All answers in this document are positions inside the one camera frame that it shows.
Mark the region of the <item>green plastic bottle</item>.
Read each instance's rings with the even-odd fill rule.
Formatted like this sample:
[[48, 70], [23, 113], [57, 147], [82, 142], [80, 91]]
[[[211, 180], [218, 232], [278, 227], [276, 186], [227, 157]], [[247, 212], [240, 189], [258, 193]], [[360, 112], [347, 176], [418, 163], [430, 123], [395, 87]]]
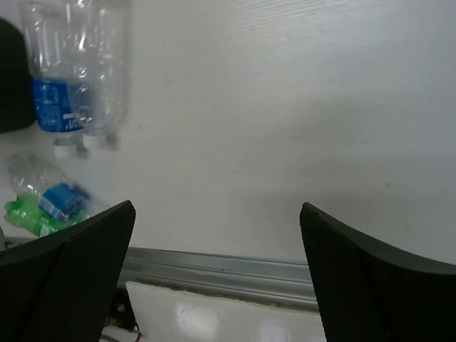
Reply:
[[13, 201], [8, 201], [4, 208], [4, 219], [14, 225], [28, 230], [37, 237], [44, 237], [83, 221], [82, 216], [58, 222], [43, 211], [37, 204], [34, 195], [20, 194]]

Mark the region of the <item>clear unlabelled plastic bottle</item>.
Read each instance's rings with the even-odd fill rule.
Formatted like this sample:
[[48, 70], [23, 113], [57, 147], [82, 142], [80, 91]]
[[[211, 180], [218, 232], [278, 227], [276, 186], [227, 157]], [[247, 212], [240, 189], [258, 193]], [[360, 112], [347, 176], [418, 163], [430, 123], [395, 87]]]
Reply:
[[83, 146], [104, 148], [126, 112], [127, 1], [73, 1], [71, 15], [73, 77], [68, 87], [83, 126]]

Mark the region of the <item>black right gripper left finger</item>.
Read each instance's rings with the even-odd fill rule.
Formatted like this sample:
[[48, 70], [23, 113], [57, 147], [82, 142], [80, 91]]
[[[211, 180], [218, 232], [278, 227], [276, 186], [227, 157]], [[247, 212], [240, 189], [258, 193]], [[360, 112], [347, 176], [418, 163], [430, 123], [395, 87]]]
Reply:
[[98, 341], [130, 243], [126, 200], [1, 252], [2, 341]]

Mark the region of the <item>clear bottle small blue label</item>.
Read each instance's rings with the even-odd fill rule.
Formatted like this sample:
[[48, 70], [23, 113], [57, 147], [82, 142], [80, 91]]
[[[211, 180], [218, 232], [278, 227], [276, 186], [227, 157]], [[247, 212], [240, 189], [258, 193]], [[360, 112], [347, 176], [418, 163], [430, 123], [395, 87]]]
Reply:
[[61, 224], [87, 219], [108, 208], [93, 193], [68, 178], [57, 166], [33, 153], [12, 155], [5, 161], [13, 191]]

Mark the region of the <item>clear bottle large blue label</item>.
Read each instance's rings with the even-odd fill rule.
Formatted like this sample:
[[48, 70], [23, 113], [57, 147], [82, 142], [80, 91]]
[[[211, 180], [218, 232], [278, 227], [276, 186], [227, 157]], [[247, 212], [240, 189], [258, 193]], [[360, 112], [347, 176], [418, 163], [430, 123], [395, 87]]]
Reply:
[[66, 48], [63, 7], [50, 1], [23, 1], [19, 14], [38, 126], [53, 136], [57, 158], [73, 157], [77, 153], [82, 126], [68, 97], [71, 58]]

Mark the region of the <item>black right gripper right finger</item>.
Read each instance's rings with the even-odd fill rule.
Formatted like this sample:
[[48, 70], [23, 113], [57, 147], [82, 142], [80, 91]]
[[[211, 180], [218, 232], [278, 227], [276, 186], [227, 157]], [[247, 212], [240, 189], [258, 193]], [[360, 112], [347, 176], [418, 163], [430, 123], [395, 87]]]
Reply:
[[455, 340], [455, 265], [386, 244], [309, 203], [300, 227], [327, 341]]

